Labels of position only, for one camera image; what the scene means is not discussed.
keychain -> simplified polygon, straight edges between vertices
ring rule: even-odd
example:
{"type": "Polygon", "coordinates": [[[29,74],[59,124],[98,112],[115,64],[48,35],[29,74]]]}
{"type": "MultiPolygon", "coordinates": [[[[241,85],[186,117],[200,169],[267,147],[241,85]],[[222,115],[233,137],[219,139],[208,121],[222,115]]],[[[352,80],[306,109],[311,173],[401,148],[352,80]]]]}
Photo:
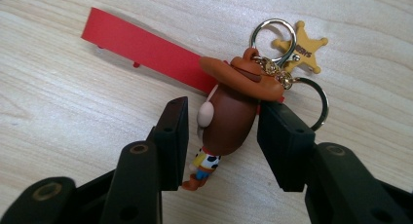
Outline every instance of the keychain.
{"type": "Polygon", "coordinates": [[[198,135],[203,147],[190,165],[194,173],[182,188],[196,191],[206,184],[208,177],[216,170],[221,156],[236,151],[244,143],[256,116],[259,100],[277,101],[284,90],[294,83],[304,83],[313,87],[320,95],[322,110],[319,120],[311,127],[320,128],[328,115],[328,99],[322,88],[306,78],[293,78],[283,69],[287,61],[298,61],[295,54],[297,36],[292,26],[282,19],[269,19],[260,23],[250,39],[250,48],[243,57],[235,57],[227,64],[212,57],[201,57],[200,66],[205,73],[214,77],[218,85],[201,106],[197,122],[198,135]],[[279,58],[261,56],[256,49],[258,32],[268,24],[278,23],[288,29],[291,42],[286,53],[279,58]]]}
{"type": "Polygon", "coordinates": [[[314,52],[325,45],[327,40],[308,39],[304,32],[304,22],[298,22],[297,27],[296,33],[282,19],[269,19],[260,23],[253,31],[249,48],[245,50],[243,57],[235,57],[230,64],[196,55],[96,8],[91,9],[82,38],[131,59],[135,67],[142,64],[209,93],[197,116],[198,133],[204,146],[190,166],[194,171],[190,180],[182,183],[184,189],[195,191],[207,182],[218,167],[221,156],[233,153],[244,143],[260,100],[280,100],[284,90],[290,89],[294,83],[307,84],[319,93],[322,102],[321,115],[311,129],[316,131],[323,125],[328,115],[328,99],[324,91],[309,79],[293,78],[290,72],[302,62],[308,64],[313,72],[319,73],[314,52]],[[278,58],[262,56],[255,45],[258,32],[273,23],[286,27],[291,35],[289,42],[273,42],[276,47],[286,51],[278,58]]]}

red strap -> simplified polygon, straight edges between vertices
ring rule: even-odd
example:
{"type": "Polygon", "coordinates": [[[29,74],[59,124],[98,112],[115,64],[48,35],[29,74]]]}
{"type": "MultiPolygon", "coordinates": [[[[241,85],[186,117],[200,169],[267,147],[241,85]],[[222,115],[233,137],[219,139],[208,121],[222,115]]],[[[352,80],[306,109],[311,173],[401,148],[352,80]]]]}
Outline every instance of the red strap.
{"type": "Polygon", "coordinates": [[[100,9],[91,9],[82,38],[205,93],[216,84],[200,56],[100,9]]]}

metal key ring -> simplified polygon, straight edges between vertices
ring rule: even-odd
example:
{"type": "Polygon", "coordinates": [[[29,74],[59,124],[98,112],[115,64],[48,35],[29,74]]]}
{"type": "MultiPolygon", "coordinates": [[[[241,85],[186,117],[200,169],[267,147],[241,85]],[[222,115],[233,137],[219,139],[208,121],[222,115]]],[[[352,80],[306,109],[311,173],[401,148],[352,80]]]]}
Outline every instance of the metal key ring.
{"type": "Polygon", "coordinates": [[[293,83],[304,83],[306,85],[311,86],[313,89],[319,93],[319,96],[321,97],[321,103],[322,103],[322,109],[321,109],[321,115],[319,116],[319,119],[317,122],[311,127],[311,130],[316,131],[318,130],[324,123],[325,120],[327,119],[328,116],[328,98],[327,95],[325,94],[324,90],[317,84],[316,82],[307,79],[307,78],[302,78],[302,77],[296,77],[292,80],[293,83]]]}
{"type": "Polygon", "coordinates": [[[264,28],[266,25],[273,24],[273,23],[279,23],[279,24],[283,25],[284,27],[286,27],[288,29],[288,31],[291,34],[291,45],[289,46],[288,51],[281,57],[271,59],[271,61],[273,63],[275,63],[277,66],[282,67],[282,65],[287,60],[291,59],[292,53],[294,52],[295,46],[297,45],[297,35],[295,33],[294,28],[288,22],[286,22],[285,20],[282,20],[282,19],[268,19],[268,20],[265,20],[265,21],[261,22],[255,28],[255,30],[252,32],[251,39],[249,40],[249,45],[252,48],[256,49],[255,40],[256,40],[256,37],[258,35],[258,32],[262,28],[264,28]]]}

plastic figure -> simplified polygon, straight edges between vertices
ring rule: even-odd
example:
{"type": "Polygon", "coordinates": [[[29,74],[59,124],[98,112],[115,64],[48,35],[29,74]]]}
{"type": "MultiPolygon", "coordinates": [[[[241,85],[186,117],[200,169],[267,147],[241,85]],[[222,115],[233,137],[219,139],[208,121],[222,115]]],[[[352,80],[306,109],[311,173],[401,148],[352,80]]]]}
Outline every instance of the plastic figure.
{"type": "Polygon", "coordinates": [[[221,156],[229,155],[244,143],[256,116],[260,99],[275,101],[284,88],[273,76],[262,72],[254,57],[256,49],[248,48],[243,57],[235,57],[230,65],[212,57],[201,57],[202,69],[218,81],[201,106],[197,121],[204,146],[190,168],[196,173],[182,188],[195,191],[204,186],[218,167],[221,156]]]}

wooden table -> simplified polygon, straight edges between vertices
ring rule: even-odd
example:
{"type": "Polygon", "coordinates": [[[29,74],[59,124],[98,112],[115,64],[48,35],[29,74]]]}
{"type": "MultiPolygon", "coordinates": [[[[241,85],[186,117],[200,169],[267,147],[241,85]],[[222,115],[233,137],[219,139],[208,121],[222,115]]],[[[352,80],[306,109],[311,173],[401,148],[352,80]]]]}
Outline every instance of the wooden table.
{"type": "MultiPolygon", "coordinates": [[[[305,21],[311,38],[329,40],[317,51],[319,75],[292,73],[328,94],[330,114],[316,142],[351,148],[375,177],[411,191],[412,2],[0,0],[0,214],[40,179],[68,176],[79,186],[113,169],[121,149],[145,139],[173,98],[189,97],[188,163],[202,146],[196,115],[206,95],[82,40],[91,7],[226,60],[244,52],[265,19],[305,21]]],[[[260,36],[267,54],[272,37],[260,36]]],[[[317,93],[296,85],[285,97],[306,123],[316,120],[317,93]]],[[[165,223],[310,223],[304,194],[279,188],[256,130],[255,123],[204,188],[164,192],[165,223]]]]}

